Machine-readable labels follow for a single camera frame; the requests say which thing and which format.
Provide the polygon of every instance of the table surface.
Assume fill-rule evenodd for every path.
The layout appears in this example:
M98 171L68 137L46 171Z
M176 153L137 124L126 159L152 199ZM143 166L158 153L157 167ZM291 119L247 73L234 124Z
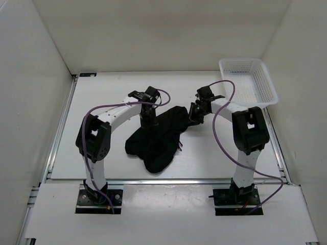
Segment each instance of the table surface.
M85 179L82 156L75 140L85 113L102 104L122 101L133 90L145 91L148 86L166 90L171 102L157 109L160 114L175 105L185 106L195 100L196 90L220 80L219 71L176 71L176 72L106 72L96 77L80 77L56 154L52 179ZM224 94L222 85L213 86L215 95ZM177 151L172 163L160 174L147 172L142 160L125 153L125 140L139 128L139 117L118 127L111 137L111 149L105 158L107 179L230 179L236 166L224 155L215 142L212 132L213 115L205 117L203 125L190 127L181 134L182 151ZM218 136L227 151L237 158L233 142L231 123L217 118ZM269 175L280 176L277 160L271 143L266 144L259 156L257 170Z
M263 200L278 185L258 186ZM122 214L75 214L79 184L42 184L26 238L57 244L317 242L300 187L284 186L260 216L215 216L210 185L125 185Z

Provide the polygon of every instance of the white wall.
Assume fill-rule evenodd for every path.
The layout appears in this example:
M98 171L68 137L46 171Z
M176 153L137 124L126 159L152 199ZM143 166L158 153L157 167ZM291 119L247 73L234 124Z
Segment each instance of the white wall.
M16 242L72 79L32 1L1 5L0 243L7 245Z
M33 0L73 74L261 57L290 0Z
M327 1L295 0L263 56L277 89L278 139L327 244Z

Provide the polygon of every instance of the plastic basket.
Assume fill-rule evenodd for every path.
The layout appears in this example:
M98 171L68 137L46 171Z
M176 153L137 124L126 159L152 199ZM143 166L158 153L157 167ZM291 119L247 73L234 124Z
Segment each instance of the plastic basket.
M260 59L232 58L219 61L222 79L235 83L236 91L232 102L246 107L265 108L278 102L275 88L265 64ZM224 83L227 98L232 85Z

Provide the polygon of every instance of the folded clothing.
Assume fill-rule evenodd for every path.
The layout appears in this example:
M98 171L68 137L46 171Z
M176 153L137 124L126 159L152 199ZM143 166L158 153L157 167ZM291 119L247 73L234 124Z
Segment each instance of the folded clothing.
M179 136L188 127L189 114L185 107L175 106L156 117L158 125L139 128L125 143L129 155L144 161L150 173L163 171L179 148Z

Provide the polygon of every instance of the black mounting plate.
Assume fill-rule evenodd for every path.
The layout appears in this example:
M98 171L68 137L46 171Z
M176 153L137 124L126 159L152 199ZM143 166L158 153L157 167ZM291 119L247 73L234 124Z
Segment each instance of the black mounting plate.
M107 190L107 195L109 198L112 197L111 202L114 206L114 213L121 214L122 209L118 207L122 205L123 190L109 189ZM112 210L107 209L107 202L105 202L103 205L98 205L92 202L87 197L87 191L85 189L80 189L77 197L75 213L112 214Z
M216 216L239 216L245 215L256 205L260 204L260 197L257 189L248 196L248 204L246 208L242 209L243 204L235 203L234 200L228 199L229 189L214 189L214 203ZM262 207L259 207L249 215L263 215Z

